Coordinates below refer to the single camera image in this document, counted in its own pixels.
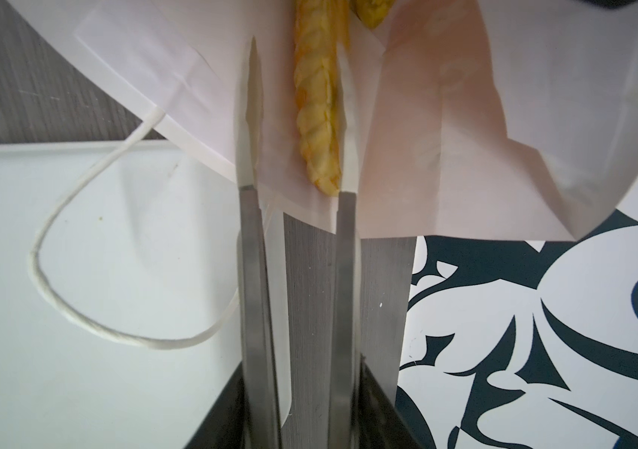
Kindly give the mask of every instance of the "tongs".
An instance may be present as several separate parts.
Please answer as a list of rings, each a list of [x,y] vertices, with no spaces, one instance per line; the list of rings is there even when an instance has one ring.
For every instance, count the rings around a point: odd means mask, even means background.
[[[336,214],[328,447],[419,449],[392,402],[362,362],[359,346],[361,244],[356,232],[359,191],[356,95],[346,50],[341,46],[337,59],[341,74],[337,96],[341,102],[338,109],[342,181]],[[245,113],[237,120],[236,148],[243,359],[187,448],[282,447],[267,261],[256,189],[262,108],[261,64],[256,42],[252,40],[239,88],[238,111]]]

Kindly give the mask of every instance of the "gray wooden table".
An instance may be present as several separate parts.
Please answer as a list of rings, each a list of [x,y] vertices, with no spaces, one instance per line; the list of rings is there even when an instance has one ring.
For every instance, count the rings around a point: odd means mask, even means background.
[[[121,140],[138,124],[0,0],[0,143]],[[285,230],[293,401],[282,433],[288,448],[325,448],[334,238],[288,216]],[[392,400],[413,251],[413,238],[362,246],[361,343]]]

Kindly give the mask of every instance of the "orange-yellow object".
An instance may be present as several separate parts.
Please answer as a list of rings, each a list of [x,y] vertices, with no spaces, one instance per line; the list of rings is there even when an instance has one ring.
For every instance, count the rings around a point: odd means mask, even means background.
[[[347,0],[296,0],[294,85],[300,151],[309,180],[326,195],[339,194],[336,45],[349,46]]]
[[[384,21],[395,0],[351,0],[351,9],[372,30]]]

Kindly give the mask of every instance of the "white paper bag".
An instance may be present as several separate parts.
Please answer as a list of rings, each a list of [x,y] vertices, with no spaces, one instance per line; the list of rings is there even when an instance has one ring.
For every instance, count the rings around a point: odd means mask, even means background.
[[[260,193],[332,229],[335,201],[297,148],[293,0],[12,2],[130,110],[167,111],[157,129],[230,178],[231,105],[256,36]],[[362,237],[573,240],[638,175],[638,2],[404,0],[373,32],[353,17],[350,38]]]

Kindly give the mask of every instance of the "white rope handle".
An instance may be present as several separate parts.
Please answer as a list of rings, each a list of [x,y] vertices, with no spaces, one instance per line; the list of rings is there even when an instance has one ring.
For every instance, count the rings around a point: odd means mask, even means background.
[[[110,166],[113,162],[119,159],[120,156],[126,153],[132,147],[132,145],[144,139],[144,137],[160,121],[162,121],[163,118],[164,111],[162,111],[162,109],[160,108],[154,108],[149,116],[142,122],[142,124],[140,124],[137,129],[129,134],[129,137],[127,137],[111,153],[100,159],[99,162],[92,166],[84,175],[80,177],[80,179],[77,180],[72,190],[67,193],[67,195],[65,195],[60,200],[60,202],[57,203],[52,213],[49,214],[49,217],[47,217],[45,222],[42,224],[42,227],[37,232],[34,239],[34,244],[32,245],[32,250],[29,252],[29,255],[27,257],[27,265],[29,276],[32,279],[37,291],[42,295],[42,297],[45,299],[45,301],[47,301],[48,304],[54,307],[55,310],[57,310],[70,322],[74,323],[84,330],[87,330],[88,332],[93,333],[98,337],[113,341],[115,343],[122,343],[125,345],[140,346],[151,349],[167,350],[188,348],[189,346],[198,345],[199,343],[208,340],[211,336],[217,333],[217,331],[222,328],[224,323],[226,323],[226,321],[232,316],[237,308],[237,305],[239,305],[239,290],[236,290],[234,292],[234,296],[219,316],[219,319],[217,319],[217,321],[209,328],[198,333],[197,335],[189,338],[179,338],[176,340],[150,338],[136,336],[134,334],[125,333],[113,328],[109,328],[103,324],[97,323],[95,320],[74,309],[60,296],[59,293],[57,293],[52,288],[52,285],[50,285],[49,280],[47,279],[45,273],[42,271],[42,268],[39,265],[39,252],[42,249],[42,244],[45,241],[47,232],[52,227],[52,224],[57,219],[57,216],[64,210],[67,204],[72,202],[72,200],[82,191],[82,189],[87,187],[87,184],[92,182],[92,180],[96,178],[101,172],[103,172],[108,166]],[[269,227],[273,211],[274,201],[272,200],[267,207],[267,212],[264,217],[264,220],[266,221],[266,223],[264,224],[265,233],[266,229]]]

